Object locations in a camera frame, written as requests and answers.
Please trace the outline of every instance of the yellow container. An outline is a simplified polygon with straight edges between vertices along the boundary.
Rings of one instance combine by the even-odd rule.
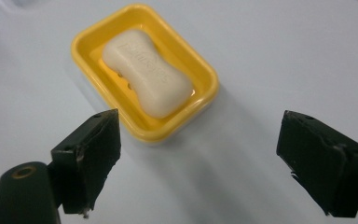
[[[133,28],[146,32],[161,57],[193,83],[193,94],[187,102],[164,119],[146,115],[127,80],[102,60],[104,45]],[[213,68],[151,7],[142,4],[124,7],[81,32],[72,43],[72,56],[107,104],[118,108],[120,120],[130,133],[146,143],[157,143],[177,131],[208,105],[219,89]]]

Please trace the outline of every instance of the yellow tray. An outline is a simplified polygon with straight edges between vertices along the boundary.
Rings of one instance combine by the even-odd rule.
[[[133,28],[145,31],[158,53],[193,83],[193,94],[187,102],[164,119],[146,115],[127,80],[102,60],[104,45]],[[72,56],[107,104],[118,108],[120,120],[130,133],[146,143],[159,142],[177,131],[208,105],[219,89],[213,68],[151,7],[142,4],[124,7],[78,34],[72,43]]]

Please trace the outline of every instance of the plastic container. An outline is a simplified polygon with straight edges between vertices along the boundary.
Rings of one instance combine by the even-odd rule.
[[[164,119],[146,115],[127,80],[102,61],[104,45],[121,32],[133,28],[145,31],[161,57],[192,81],[194,90],[191,97]],[[175,133],[205,108],[219,89],[213,68],[146,5],[124,7],[78,34],[72,43],[72,56],[106,103],[118,108],[120,120],[129,132],[146,143],[160,142]]]

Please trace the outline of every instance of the bar of soap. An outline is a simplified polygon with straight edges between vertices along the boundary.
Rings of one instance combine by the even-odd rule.
[[[103,62],[129,81],[141,108],[153,118],[169,116],[193,92],[187,75],[161,58],[151,38],[141,30],[128,30],[112,38],[103,49]]]

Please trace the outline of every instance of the white soap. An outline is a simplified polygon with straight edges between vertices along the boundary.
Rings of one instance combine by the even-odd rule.
[[[167,117],[193,92],[190,79],[162,59],[141,30],[112,38],[103,49],[103,61],[129,81],[142,109],[151,117]]]

